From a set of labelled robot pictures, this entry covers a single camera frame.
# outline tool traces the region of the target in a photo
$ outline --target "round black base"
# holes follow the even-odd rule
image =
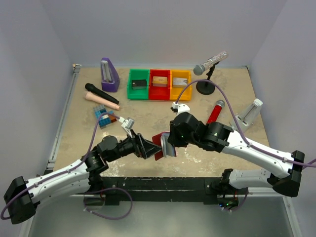
[[[214,92],[215,86],[208,82],[199,81],[197,83],[197,91],[202,95],[210,95]]]

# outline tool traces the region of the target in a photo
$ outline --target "black stand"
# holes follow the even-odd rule
[[[211,76],[213,74],[213,71],[215,70],[215,66],[218,64],[219,62],[215,63],[213,65],[213,67],[211,67],[208,71],[208,73],[206,73],[207,75],[207,80],[211,79]],[[203,81],[199,81],[197,83],[197,91],[199,93],[201,93],[202,95],[210,95],[214,92],[215,90],[215,86],[211,83],[208,82],[203,82]]]

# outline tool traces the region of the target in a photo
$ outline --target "white microphone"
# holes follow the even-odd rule
[[[207,59],[206,62],[200,65],[196,65],[193,69],[193,72],[195,75],[200,76],[202,75],[206,70],[210,69],[214,66],[215,63],[218,63],[220,61],[223,61],[225,58],[228,57],[228,53],[226,51],[221,52],[217,54],[214,57],[211,57],[210,59]]]

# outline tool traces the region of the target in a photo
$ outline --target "gray floor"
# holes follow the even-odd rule
[[[105,206],[104,215],[129,208]],[[82,197],[69,197],[39,211],[29,237],[292,237],[281,197],[250,197],[234,213],[219,206],[183,202],[135,202],[131,214],[110,221],[83,211]]]

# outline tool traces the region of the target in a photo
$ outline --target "purple stand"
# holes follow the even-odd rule
[[[108,92],[117,92],[117,90],[119,88],[119,75],[118,75],[116,69],[114,68],[114,66],[113,66],[112,62],[109,60],[109,58],[102,58],[101,61],[108,61],[109,70],[110,70],[111,79],[112,79],[112,82],[108,82],[108,81],[104,80],[104,76],[102,73],[102,66],[101,66],[102,90],[108,91]]]

